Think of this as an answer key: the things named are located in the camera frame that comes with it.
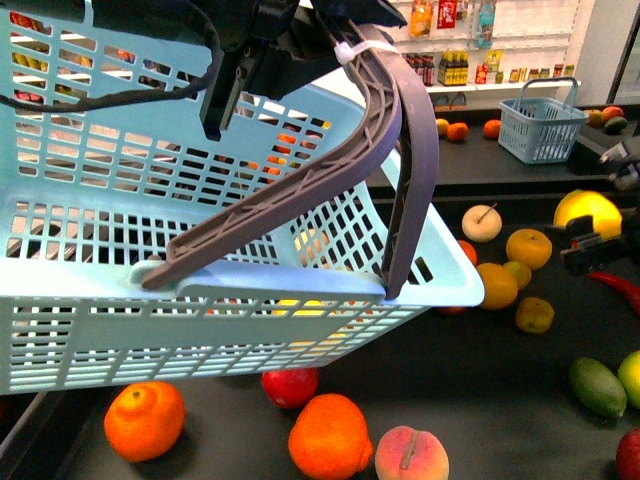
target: black cable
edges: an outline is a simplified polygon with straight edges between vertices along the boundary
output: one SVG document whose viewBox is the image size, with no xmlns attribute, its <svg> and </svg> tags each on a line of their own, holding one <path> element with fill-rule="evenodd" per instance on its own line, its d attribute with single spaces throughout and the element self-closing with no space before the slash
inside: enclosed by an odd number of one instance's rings
<svg viewBox="0 0 640 480">
<path fill-rule="evenodd" d="M 188 2 L 191 8 L 204 20 L 206 43 L 211 49 L 211 63 L 202 77 L 194 77 L 186 87 L 177 88 L 171 92 L 159 90 L 127 90 L 124 92 L 111 93 L 97 98 L 85 98 L 74 104 L 38 105 L 34 103 L 21 102 L 14 98 L 0 95 L 0 104 L 38 113 L 81 113 L 102 108 L 118 107 L 124 105 L 134 105 L 139 103 L 159 102 L 163 100 L 182 100 L 195 95 L 196 93 L 209 88 L 218 74 L 219 56 L 216 55 L 214 47 L 219 45 L 218 35 L 213 23 L 208 15 L 197 5 Z"/>
</svg>

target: lemon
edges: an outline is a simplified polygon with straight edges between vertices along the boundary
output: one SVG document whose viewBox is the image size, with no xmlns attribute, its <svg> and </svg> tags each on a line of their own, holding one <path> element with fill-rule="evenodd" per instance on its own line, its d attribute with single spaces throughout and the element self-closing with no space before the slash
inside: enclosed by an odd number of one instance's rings
<svg viewBox="0 0 640 480">
<path fill-rule="evenodd" d="M 513 274 L 497 263 L 481 263 L 478 274 L 484 286 L 484 299 L 479 305 L 484 310 L 502 310 L 518 297 L 518 283 Z"/>
<path fill-rule="evenodd" d="M 533 273 L 527 264 L 519 262 L 518 260 L 509 260 L 503 267 L 513 274 L 518 284 L 518 290 L 524 290 L 531 282 Z"/>
<path fill-rule="evenodd" d="M 436 127 L 438 128 L 438 136 L 444 137 L 449 129 L 449 122 L 444 118 L 436 118 Z"/>
<path fill-rule="evenodd" d="M 591 190 L 574 190 L 560 200 L 553 216 L 556 227 L 584 215 L 593 216 L 593 229 L 603 240 L 617 237 L 622 229 L 620 210 L 607 197 Z"/>
<path fill-rule="evenodd" d="M 640 350 L 622 361 L 618 368 L 618 380 L 627 393 L 629 403 L 640 408 Z"/>
<path fill-rule="evenodd" d="M 527 297 L 516 310 L 516 325 L 526 333 L 544 333 L 553 323 L 555 312 L 549 302 L 537 297 Z"/>
<path fill-rule="evenodd" d="M 593 413 L 621 417 L 627 395 L 620 380 L 606 366 L 592 358 L 580 357 L 569 367 L 569 384 L 578 399 Z"/>
</svg>

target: red apple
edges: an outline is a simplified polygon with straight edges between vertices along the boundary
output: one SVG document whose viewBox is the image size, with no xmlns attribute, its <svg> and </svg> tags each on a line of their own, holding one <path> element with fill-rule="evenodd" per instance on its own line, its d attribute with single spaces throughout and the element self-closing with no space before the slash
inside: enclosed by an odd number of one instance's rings
<svg viewBox="0 0 640 480">
<path fill-rule="evenodd" d="M 620 440 L 616 469 L 620 480 L 640 480 L 640 428 L 631 430 Z"/>
<path fill-rule="evenodd" d="M 624 117 L 624 110 L 615 105 L 605 107 L 602 110 L 602 120 L 604 123 L 607 123 L 614 117 Z"/>
<path fill-rule="evenodd" d="M 318 389 L 318 368 L 296 368 L 264 372 L 262 388 L 269 399 L 280 408 L 301 408 L 313 398 Z"/>
<path fill-rule="evenodd" d="M 449 315 L 453 317 L 466 312 L 467 308 L 469 307 L 434 307 L 433 309 L 442 315 Z"/>
<path fill-rule="evenodd" d="M 430 432 L 398 426 L 385 433 L 375 454 L 379 480 L 447 480 L 449 458 Z"/>
</svg>

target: small blue basket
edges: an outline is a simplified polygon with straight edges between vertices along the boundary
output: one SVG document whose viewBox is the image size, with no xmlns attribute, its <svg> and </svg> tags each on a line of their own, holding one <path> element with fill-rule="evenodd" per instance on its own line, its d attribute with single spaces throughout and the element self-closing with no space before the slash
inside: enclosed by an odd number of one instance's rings
<svg viewBox="0 0 640 480">
<path fill-rule="evenodd" d="M 552 98 L 522 98 L 536 82 L 572 82 L 564 103 Z M 500 102 L 502 110 L 498 143 L 527 164 L 565 162 L 571 154 L 587 114 L 573 107 L 578 82 L 573 77 L 534 79 L 525 83 L 515 100 Z"/>
<path fill-rule="evenodd" d="M 204 47 L 37 20 L 48 28 L 0 9 L 5 95 L 171 90 L 210 60 Z M 433 208 L 411 278 L 385 300 L 387 229 L 364 182 L 169 288 L 142 289 L 171 238 L 340 145 L 363 115 L 314 86 L 278 102 L 243 93 L 213 142 L 203 96 L 68 115 L 0 107 L 0 395 L 323 366 L 432 306 L 482 301 Z M 392 152 L 383 164 L 392 185 L 399 163 Z"/>
</svg>

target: peach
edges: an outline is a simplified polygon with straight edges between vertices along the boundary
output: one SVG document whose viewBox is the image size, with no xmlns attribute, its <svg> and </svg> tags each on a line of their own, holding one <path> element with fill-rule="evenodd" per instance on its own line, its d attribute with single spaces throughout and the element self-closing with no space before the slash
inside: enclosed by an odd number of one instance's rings
<svg viewBox="0 0 640 480">
<path fill-rule="evenodd" d="M 376 449 L 375 467 L 380 480 L 449 478 L 449 458 L 435 435 L 404 425 L 382 436 Z"/>
</svg>

